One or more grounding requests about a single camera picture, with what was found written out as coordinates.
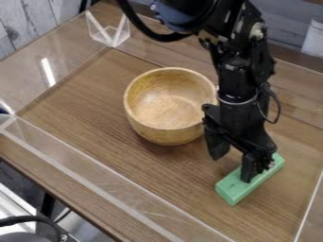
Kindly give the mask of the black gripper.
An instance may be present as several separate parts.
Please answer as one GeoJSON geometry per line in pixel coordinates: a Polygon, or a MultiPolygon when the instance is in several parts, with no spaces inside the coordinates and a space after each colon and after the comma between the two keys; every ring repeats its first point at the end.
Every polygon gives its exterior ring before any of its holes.
{"type": "Polygon", "coordinates": [[[241,152],[240,179],[252,179],[268,170],[276,145],[265,132],[268,98],[244,104],[201,105],[204,138],[210,158],[216,161],[233,147],[241,152]]]}

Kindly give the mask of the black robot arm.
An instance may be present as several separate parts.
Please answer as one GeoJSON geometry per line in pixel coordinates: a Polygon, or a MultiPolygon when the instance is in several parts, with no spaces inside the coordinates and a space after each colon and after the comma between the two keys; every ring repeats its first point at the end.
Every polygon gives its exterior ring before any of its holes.
{"type": "Polygon", "coordinates": [[[154,32],[138,18],[129,0],[116,0],[136,28],[161,43],[196,36],[208,50],[218,76],[217,104],[201,106],[209,155],[241,152],[240,181],[249,183],[269,169],[276,145],[265,132],[268,106],[279,100],[269,89],[275,59],[267,44],[263,14],[249,0],[150,0],[149,9],[172,32],[154,32]]]}

